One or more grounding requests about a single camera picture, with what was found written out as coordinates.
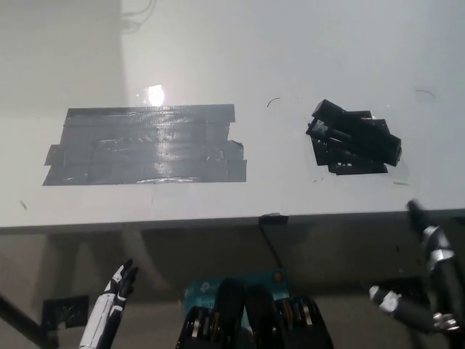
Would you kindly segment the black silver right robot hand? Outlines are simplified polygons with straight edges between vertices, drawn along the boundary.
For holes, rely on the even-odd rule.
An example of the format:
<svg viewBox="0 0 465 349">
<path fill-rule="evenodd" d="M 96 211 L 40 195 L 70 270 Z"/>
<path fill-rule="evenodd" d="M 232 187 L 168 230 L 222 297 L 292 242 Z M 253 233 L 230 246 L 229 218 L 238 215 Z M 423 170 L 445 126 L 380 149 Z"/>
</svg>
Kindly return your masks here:
<svg viewBox="0 0 465 349">
<path fill-rule="evenodd" d="M 379 285 L 369 290 L 370 300 L 381 311 L 423 333 L 440 333 L 454 340 L 464 338 L 464 277 L 444 230 L 417 202 L 407 203 L 408 218 L 426 258 L 426 269 L 436 297 L 434 307 Z"/>
</svg>

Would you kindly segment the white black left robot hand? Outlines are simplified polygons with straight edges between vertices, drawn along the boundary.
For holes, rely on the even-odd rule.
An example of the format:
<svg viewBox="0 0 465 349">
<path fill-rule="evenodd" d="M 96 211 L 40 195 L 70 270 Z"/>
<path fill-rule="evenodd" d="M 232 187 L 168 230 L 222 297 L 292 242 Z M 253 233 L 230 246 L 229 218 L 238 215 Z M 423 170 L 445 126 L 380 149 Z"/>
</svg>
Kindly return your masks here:
<svg viewBox="0 0 465 349">
<path fill-rule="evenodd" d="M 97 298 L 79 348 L 111 348 L 121 323 L 126 301 L 134 291 L 138 267 L 129 259 L 122 264 Z"/>
</svg>

